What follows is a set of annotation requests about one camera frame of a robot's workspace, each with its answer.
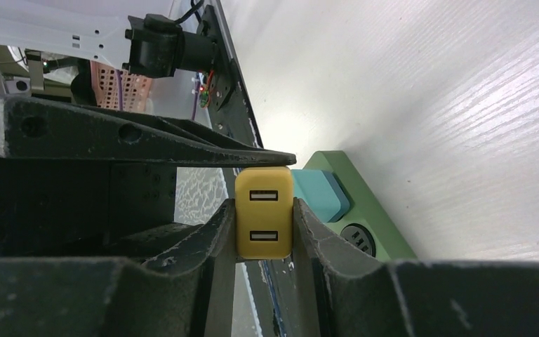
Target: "mounting hole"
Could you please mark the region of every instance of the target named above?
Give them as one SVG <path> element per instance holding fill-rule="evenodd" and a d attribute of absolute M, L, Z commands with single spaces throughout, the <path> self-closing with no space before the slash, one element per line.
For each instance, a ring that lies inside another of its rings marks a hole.
<path fill-rule="evenodd" d="M 19 90 L 19 91 L 26 91 L 27 90 L 27 83 L 24 82 L 24 81 L 17 81 L 15 83 L 15 87 Z"/>
<path fill-rule="evenodd" d="M 125 143 L 135 143 L 142 135 L 142 131 L 132 124 L 124 124 L 119 128 L 119 139 Z"/>
<path fill-rule="evenodd" d="M 46 135 L 46 120 L 42 117 L 26 117 L 22 121 L 22 133 L 29 138 L 40 138 Z"/>

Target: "yellow usb charger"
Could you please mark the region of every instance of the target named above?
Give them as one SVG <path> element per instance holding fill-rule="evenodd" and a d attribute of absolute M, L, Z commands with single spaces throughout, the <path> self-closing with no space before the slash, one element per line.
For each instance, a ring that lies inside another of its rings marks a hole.
<path fill-rule="evenodd" d="M 235 182 L 237 252 L 242 258 L 285 258 L 292 251 L 294 180 L 287 167 L 243 170 Z"/>

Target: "usb port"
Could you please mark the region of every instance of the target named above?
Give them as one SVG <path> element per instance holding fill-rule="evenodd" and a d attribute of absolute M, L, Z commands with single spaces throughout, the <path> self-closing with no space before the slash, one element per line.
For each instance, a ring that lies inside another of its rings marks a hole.
<path fill-rule="evenodd" d="M 278 241 L 277 230 L 251 230 L 249 232 L 251 241 Z"/>
<path fill-rule="evenodd" d="M 251 201 L 278 201 L 278 191 L 249 191 Z"/>

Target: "power outlet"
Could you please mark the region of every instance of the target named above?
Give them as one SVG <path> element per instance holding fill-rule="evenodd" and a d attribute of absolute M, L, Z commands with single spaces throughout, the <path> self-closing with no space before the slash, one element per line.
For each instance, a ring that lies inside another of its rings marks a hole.
<path fill-rule="evenodd" d="M 344 227 L 340 236 L 370 256 L 377 254 L 373 235 L 363 225 L 352 223 Z"/>

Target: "wood grain surface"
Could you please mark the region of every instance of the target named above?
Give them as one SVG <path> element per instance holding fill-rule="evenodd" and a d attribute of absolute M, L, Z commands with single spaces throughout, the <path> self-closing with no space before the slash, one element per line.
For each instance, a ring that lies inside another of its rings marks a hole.
<path fill-rule="evenodd" d="M 539 260 L 539 1 L 222 4 L 266 148 L 346 151 L 421 258 Z"/>

